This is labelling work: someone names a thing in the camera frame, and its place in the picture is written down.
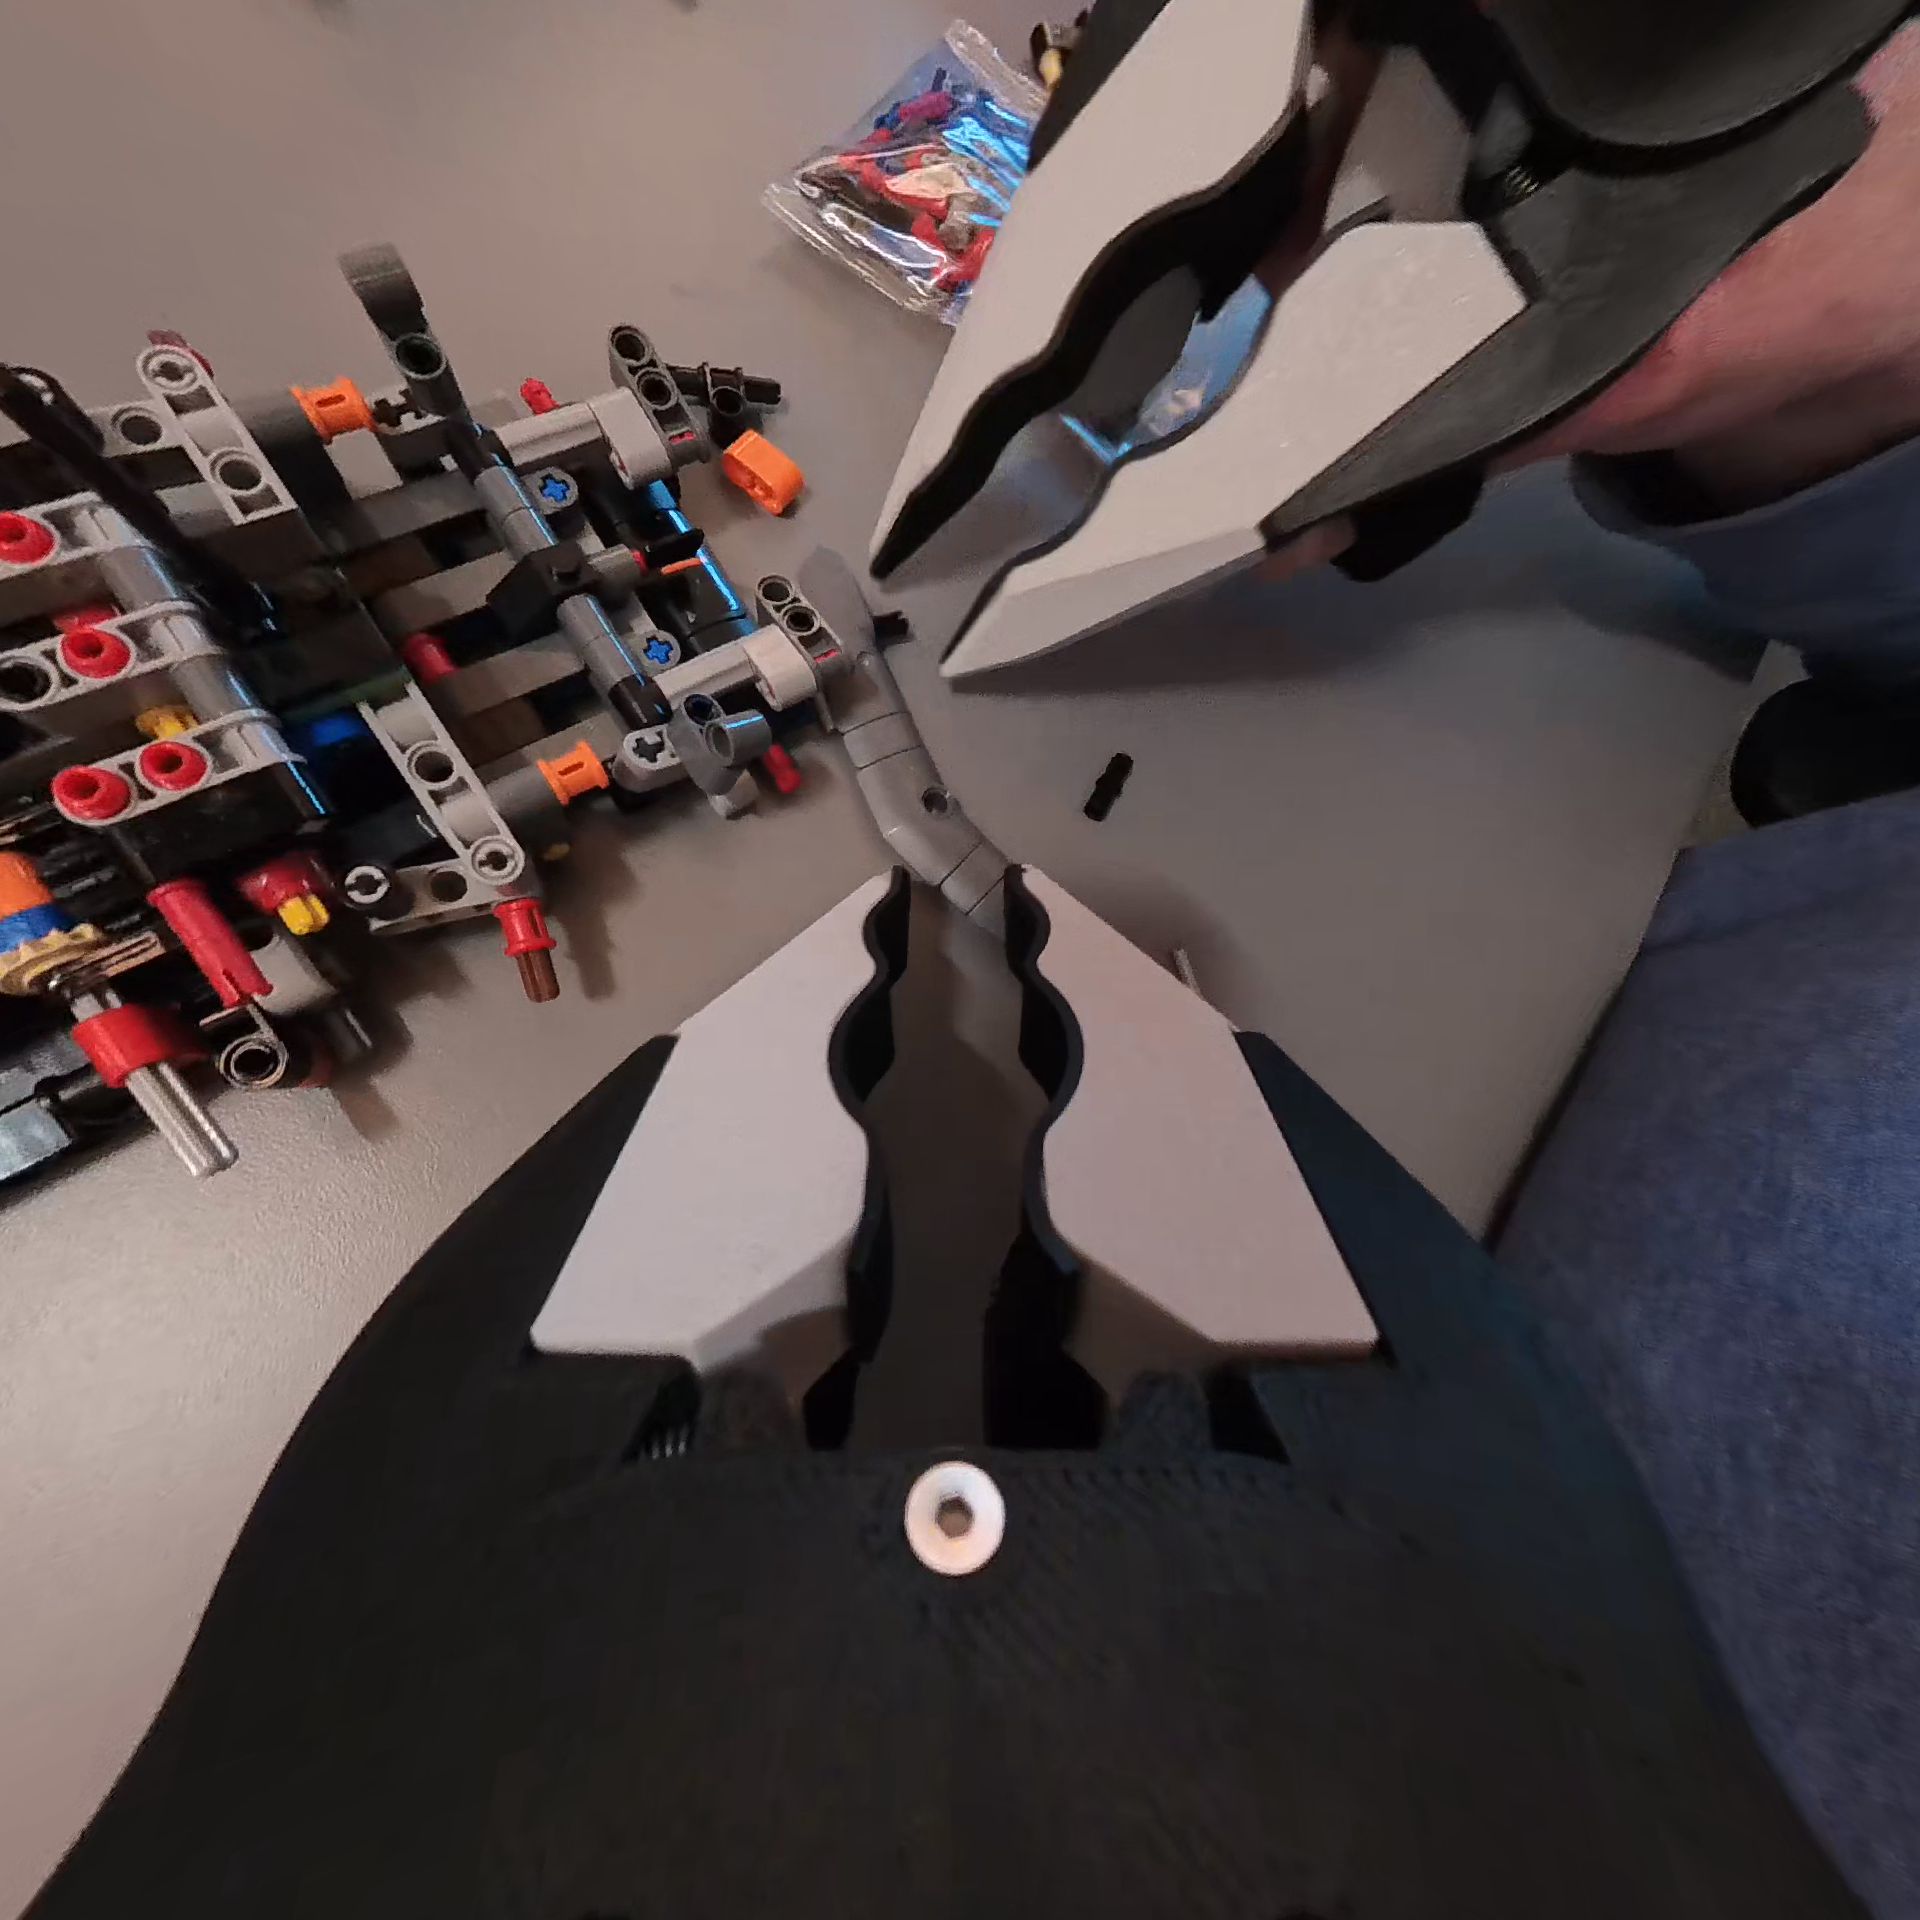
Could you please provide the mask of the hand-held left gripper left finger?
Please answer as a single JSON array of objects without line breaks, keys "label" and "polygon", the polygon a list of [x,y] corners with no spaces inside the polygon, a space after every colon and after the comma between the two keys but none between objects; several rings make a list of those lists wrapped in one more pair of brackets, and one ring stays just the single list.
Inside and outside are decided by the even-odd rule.
[{"label": "hand-held left gripper left finger", "polygon": [[815,1449],[851,1432],[893,1292],[868,1102],[913,884],[886,871],[672,1037],[532,1323],[545,1355],[645,1355],[775,1381]]}]

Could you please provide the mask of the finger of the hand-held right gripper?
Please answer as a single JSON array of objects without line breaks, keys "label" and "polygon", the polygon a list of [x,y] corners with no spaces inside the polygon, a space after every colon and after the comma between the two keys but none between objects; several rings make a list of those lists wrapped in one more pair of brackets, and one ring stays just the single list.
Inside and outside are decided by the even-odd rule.
[{"label": "finger of the hand-held right gripper", "polygon": [[1314,4],[1095,4],[871,540],[889,579],[1037,419],[1134,419],[1291,225]]},{"label": "finger of the hand-held right gripper", "polygon": [[1053,655],[1251,568],[1275,512],[1524,303],[1475,225],[1346,230],[1270,307],[1234,388],[1107,470],[1087,515],[985,593],[941,675]]}]

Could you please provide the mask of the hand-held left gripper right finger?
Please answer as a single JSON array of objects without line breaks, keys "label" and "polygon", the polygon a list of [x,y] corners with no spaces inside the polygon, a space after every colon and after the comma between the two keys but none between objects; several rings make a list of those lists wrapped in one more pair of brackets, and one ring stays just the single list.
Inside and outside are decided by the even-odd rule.
[{"label": "hand-held left gripper right finger", "polygon": [[1002,902],[1044,1102],[1002,1266],[1002,1444],[1095,1447],[1142,1377],[1372,1355],[1251,1039],[1041,871]]}]

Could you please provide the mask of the small clear bag lego pins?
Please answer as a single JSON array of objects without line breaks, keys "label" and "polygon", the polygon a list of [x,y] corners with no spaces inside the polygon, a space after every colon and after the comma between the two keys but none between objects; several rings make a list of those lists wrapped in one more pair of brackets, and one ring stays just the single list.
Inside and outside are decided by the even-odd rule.
[{"label": "small clear bag lego pins", "polygon": [[1043,106],[1038,82],[954,21],[863,119],[771,181],[763,207],[878,296],[954,329],[1027,171]]}]

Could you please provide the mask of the grey lego panel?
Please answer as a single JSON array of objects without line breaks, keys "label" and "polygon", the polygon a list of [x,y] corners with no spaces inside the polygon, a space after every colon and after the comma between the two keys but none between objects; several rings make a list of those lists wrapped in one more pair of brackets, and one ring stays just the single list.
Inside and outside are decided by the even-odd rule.
[{"label": "grey lego panel", "polygon": [[851,663],[831,684],[827,708],[893,862],[935,888],[981,935],[1002,937],[1011,862],[938,771],[853,571],[831,549],[817,548],[799,569],[799,590]]}]

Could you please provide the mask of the lego car chassis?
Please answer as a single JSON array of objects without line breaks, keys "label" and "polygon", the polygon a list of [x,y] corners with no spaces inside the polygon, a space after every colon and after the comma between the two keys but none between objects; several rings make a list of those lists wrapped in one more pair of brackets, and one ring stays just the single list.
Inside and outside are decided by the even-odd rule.
[{"label": "lego car chassis", "polygon": [[341,271],[385,388],[233,397],[171,330],[114,407],[4,366],[4,1188],[135,1130],[225,1172],[209,1090],[362,1058],[373,939],[475,924],[555,1002],[575,818],[795,790],[851,668],[683,507],[771,409],[709,416],[632,325],[609,392],[475,404],[395,249]]}]

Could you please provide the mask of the person's right hand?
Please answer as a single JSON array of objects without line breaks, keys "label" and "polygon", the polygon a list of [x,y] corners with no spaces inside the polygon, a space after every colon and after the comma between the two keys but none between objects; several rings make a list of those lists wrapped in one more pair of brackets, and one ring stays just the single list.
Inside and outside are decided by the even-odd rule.
[{"label": "person's right hand", "polygon": [[1859,161],[1581,413],[1501,457],[1663,457],[1699,512],[1769,507],[1916,434],[1919,25],[1854,77]]}]

